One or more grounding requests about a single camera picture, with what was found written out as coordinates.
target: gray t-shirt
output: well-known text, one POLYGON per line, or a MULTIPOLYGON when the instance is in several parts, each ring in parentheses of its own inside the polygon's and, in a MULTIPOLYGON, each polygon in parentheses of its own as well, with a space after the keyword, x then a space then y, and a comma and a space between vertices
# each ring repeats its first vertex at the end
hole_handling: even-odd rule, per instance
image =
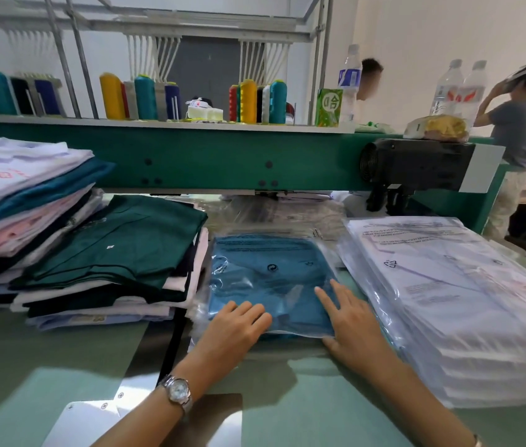
POLYGON ((503 160, 526 169, 526 101, 510 100, 490 112, 495 125, 491 136, 497 146, 505 146, 503 160))

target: juice box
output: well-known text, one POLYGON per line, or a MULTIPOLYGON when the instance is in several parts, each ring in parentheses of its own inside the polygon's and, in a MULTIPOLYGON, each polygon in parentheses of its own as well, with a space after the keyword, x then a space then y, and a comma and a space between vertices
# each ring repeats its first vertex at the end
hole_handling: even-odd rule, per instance
POLYGON ((317 127, 337 127, 341 111, 342 89, 319 89, 317 93, 317 127))

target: wristwatch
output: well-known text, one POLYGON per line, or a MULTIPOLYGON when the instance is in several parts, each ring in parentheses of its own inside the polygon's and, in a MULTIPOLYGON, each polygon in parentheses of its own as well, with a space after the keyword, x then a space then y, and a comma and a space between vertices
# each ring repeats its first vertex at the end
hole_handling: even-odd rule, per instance
POLYGON ((166 390, 172 403, 183 407, 185 414, 190 411, 193 406, 193 399, 190 395, 189 382, 187 380, 166 375, 158 385, 166 390))

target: beige pants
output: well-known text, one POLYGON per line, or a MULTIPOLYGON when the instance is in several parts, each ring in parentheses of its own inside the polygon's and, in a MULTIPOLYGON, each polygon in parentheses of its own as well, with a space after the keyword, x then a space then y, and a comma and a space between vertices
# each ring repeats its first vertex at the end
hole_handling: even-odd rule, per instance
POLYGON ((520 203, 521 190, 526 186, 526 171, 507 172, 497 199, 490 209, 490 214, 484 226, 486 238, 503 239, 509 228, 509 217, 515 213, 520 203))

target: bottle cap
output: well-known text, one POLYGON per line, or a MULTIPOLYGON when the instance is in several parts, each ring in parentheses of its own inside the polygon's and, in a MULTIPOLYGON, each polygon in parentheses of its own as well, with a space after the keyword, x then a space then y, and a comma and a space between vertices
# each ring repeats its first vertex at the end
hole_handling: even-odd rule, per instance
POLYGON ((486 68, 486 59, 482 59, 481 61, 476 61, 474 63, 474 67, 472 67, 472 70, 482 70, 486 68))

